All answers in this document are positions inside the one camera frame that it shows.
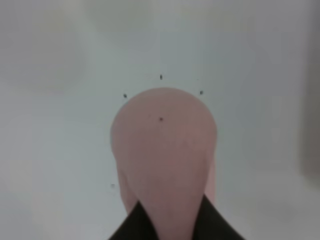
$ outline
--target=white background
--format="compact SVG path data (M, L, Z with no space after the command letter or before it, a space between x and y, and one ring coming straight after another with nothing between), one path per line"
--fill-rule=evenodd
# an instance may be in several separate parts
M319 13L316 0L0 1L0 239L107 239L126 216L113 117L176 87L216 119L231 225L318 240Z

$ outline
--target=gray surface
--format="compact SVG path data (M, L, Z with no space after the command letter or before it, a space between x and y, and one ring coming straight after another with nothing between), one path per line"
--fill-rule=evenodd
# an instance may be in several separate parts
M110 124L133 95L164 86L204 90L216 206L241 234L319 239L316 1L126 4L0 3L0 239L111 235L125 210Z

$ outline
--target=black fabric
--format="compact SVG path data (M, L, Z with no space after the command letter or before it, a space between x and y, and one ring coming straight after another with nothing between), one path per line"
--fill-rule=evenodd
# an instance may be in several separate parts
M194 226L193 240L244 240L203 197ZM138 202L109 240L159 240L146 211Z

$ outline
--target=pink balloon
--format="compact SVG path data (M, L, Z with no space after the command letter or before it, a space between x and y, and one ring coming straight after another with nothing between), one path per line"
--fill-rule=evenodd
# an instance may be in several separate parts
M205 190L213 200L216 139L208 108L182 90L144 91L117 113L111 145L122 200L128 212L141 202L161 240L191 239Z

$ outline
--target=black cloth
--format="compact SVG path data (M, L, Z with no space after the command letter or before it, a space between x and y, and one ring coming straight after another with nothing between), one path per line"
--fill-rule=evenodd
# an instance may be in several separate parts
M244 240L203 197L193 231L193 240ZM138 202L109 240L159 240L143 206Z

